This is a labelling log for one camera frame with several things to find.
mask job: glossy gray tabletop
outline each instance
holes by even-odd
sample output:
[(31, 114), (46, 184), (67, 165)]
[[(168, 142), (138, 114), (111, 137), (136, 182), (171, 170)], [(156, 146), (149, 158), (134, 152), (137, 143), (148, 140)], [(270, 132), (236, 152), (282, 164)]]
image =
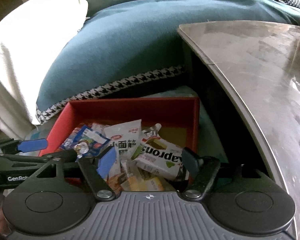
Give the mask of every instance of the glossy gray tabletop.
[(300, 27), (224, 21), (180, 25), (178, 33), (223, 86), (270, 175), (295, 200), (300, 239)]

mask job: red logo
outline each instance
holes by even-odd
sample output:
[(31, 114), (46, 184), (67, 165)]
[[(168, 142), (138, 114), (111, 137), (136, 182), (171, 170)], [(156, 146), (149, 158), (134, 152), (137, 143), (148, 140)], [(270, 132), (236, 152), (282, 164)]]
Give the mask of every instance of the red logo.
[(114, 136), (111, 137), (111, 140), (115, 141), (115, 140), (119, 140), (121, 138), (122, 138), (121, 135), (114, 135)]

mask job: red box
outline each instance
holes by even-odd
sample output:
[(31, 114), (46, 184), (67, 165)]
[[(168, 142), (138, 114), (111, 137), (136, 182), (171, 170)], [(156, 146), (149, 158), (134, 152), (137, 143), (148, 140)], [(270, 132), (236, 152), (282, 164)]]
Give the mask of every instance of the red box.
[(127, 98), (70, 101), (48, 135), (48, 147), (40, 156), (55, 152), (81, 122), (114, 125), (138, 119), (142, 120), (142, 128), (160, 123), (162, 138), (196, 152), (199, 98)]

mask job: white blanket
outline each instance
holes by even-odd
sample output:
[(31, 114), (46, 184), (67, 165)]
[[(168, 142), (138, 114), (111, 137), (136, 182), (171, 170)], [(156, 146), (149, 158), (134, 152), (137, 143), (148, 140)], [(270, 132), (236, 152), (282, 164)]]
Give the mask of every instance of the white blanket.
[(29, 0), (0, 22), (0, 129), (24, 138), (43, 78), (85, 22), (86, 0)]

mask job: metal screw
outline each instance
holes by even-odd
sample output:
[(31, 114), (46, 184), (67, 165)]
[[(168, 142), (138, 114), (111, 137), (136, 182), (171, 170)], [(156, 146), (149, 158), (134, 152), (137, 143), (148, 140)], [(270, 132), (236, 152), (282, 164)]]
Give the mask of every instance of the metal screw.
[(190, 189), (185, 192), (185, 196), (188, 198), (199, 198), (201, 193), (195, 189)]
[(103, 189), (98, 191), (97, 196), (100, 198), (110, 198), (112, 197), (112, 192), (110, 190)]

